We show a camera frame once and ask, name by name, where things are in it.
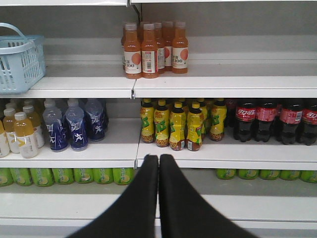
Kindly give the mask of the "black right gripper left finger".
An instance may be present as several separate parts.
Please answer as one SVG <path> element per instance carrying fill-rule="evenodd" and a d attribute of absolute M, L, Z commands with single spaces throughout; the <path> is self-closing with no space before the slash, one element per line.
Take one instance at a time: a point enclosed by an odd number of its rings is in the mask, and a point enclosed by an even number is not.
<path fill-rule="evenodd" d="M 70 238 L 153 238 L 159 161 L 147 155 L 133 181 L 101 215 Z"/>

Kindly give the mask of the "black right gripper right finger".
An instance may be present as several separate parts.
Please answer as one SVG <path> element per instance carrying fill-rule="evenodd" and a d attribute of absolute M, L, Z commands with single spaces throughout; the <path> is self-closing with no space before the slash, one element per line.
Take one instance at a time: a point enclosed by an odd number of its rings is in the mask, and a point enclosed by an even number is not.
<path fill-rule="evenodd" d="M 208 204 L 172 155 L 159 162 L 159 213 L 164 238 L 255 238 Z"/>

